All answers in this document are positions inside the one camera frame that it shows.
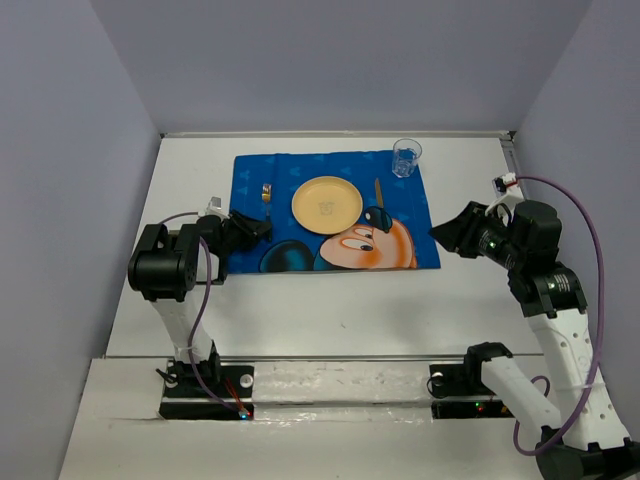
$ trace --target tabletop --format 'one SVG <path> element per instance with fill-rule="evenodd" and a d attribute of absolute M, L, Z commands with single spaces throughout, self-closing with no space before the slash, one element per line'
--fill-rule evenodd
<path fill-rule="evenodd" d="M 540 356 L 516 362 L 546 374 Z M 432 418 L 427 362 L 256 363 L 249 422 L 159 418 L 165 364 L 93 361 L 61 480 L 540 478 L 513 419 Z"/>
<path fill-rule="evenodd" d="M 471 200 L 495 198 L 491 180 L 507 171 L 497 137 L 416 140 L 434 225 Z M 238 155 L 385 150 L 394 141 L 383 135 L 165 138 L 138 234 L 148 223 L 204 208 L 212 196 L 228 211 Z M 489 340 L 514 353 L 539 353 L 506 272 L 487 259 L 438 249 L 442 267 L 435 270 L 231 275 L 213 287 L 203 325 L 226 358 L 460 355 Z M 107 356 L 172 355 L 156 311 L 124 276 Z M 192 295 L 200 301 L 203 290 L 197 286 Z"/>

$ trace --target gray wall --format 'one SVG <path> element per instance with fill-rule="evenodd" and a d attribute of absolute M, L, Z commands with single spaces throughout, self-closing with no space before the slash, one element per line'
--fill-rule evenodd
<path fill-rule="evenodd" d="M 516 129 L 590 0 L 92 0 L 164 132 Z"/>
<path fill-rule="evenodd" d="M 57 478 L 159 139 L 87 0 L 0 6 L 0 476 Z"/>
<path fill-rule="evenodd" d="M 582 199 L 606 265 L 603 372 L 631 433 L 640 437 L 640 2 L 595 0 L 516 136 L 521 173 L 553 177 Z M 574 208 L 548 187 L 533 198 L 559 207 L 562 257 L 596 312 L 593 246 Z"/>

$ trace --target fork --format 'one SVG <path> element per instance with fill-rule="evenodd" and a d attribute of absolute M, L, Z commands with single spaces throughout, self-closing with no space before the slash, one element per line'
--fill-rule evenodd
<path fill-rule="evenodd" d="M 265 183 L 262 185 L 262 201 L 264 202 L 267 208 L 267 222 L 271 223 L 271 184 Z M 273 225 L 271 226 L 271 230 L 269 230 L 269 234 L 267 235 L 267 241 L 271 242 L 272 240 L 272 231 Z"/>

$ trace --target blue placemat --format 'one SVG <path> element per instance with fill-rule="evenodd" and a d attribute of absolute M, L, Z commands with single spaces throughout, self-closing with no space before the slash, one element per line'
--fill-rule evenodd
<path fill-rule="evenodd" d="M 270 183 L 273 241 L 263 240 L 249 252 L 234 253 L 229 259 L 229 272 L 440 268 L 435 242 L 427 233 L 431 218 L 420 171 L 417 169 L 409 178 L 397 178 L 391 172 L 391 160 L 390 150 L 236 157 L 230 207 L 264 219 L 262 185 Z M 362 195 L 363 215 L 344 235 L 327 237 L 309 232 L 293 217 L 291 199 L 295 191 L 307 180 L 323 175 L 348 180 Z M 387 234 L 375 228 L 379 223 L 371 215 L 367 219 L 364 214 L 368 207 L 377 206 L 376 178 L 380 179 L 384 211 L 393 218 Z M 345 235 L 350 240 L 344 241 Z M 411 244 L 413 252 L 407 248 Z"/>

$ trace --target plate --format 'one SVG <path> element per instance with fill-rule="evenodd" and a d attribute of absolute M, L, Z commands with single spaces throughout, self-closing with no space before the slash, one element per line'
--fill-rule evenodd
<path fill-rule="evenodd" d="M 316 177 L 303 183 L 291 201 L 293 216 L 307 230 L 322 235 L 344 232 L 362 214 L 362 196 L 338 177 Z"/>

